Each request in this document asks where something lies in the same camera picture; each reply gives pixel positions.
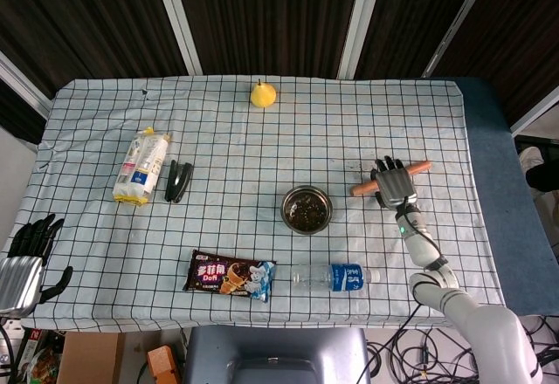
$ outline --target dark curtain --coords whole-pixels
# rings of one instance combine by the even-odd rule
[[[464,0],[376,0],[356,79],[421,77]]]
[[[45,119],[35,109],[0,80],[0,125],[6,131],[21,140],[39,144],[45,123]]]
[[[49,98],[73,79],[186,74],[162,0],[0,0],[0,49]]]
[[[354,0],[183,0],[205,74],[334,79]]]
[[[514,124],[559,86],[559,0],[477,0],[433,74],[488,79]]]

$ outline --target blue cloth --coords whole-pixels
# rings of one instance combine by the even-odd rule
[[[559,265],[496,93],[482,79],[451,80],[464,95],[473,176],[507,307],[518,315],[559,314]]]

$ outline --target bottle label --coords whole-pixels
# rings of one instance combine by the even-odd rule
[[[358,264],[332,264],[332,291],[357,291],[363,288],[363,272]]]

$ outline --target bottle cap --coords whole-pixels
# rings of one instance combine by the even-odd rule
[[[378,269],[363,269],[362,271],[365,284],[381,282],[381,272]]]

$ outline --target white grid tablecloth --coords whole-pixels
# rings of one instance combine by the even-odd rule
[[[249,103],[256,79],[75,80],[58,92],[13,233],[49,213],[64,217],[45,284],[69,264],[74,274],[25,324],[101,331],[398,325],[416,306],[407,279],[419,269],[394,213],[370,196],[349,197],[385,155],[433,162],[413,178],[429,230],[476,300],[503,302],[454,83],[267,77],[277,103],[258,109]],[[135,208],[114,202],[112,189],[145,127],[171,133],[172,142],[151,203]],[[163,199],[171,159],[195,166],[183,200],[172,205]],[[307,183],[334,205],[329,226],[312,237],[294,234],[279,212],[283,195]],[[181,291],[193,249],[278,261],[270,302]],[[381,282],[352,293],[292,289],[290,264],[330,263],[378,269]],[[427,307],[411,322],[444,323]]]

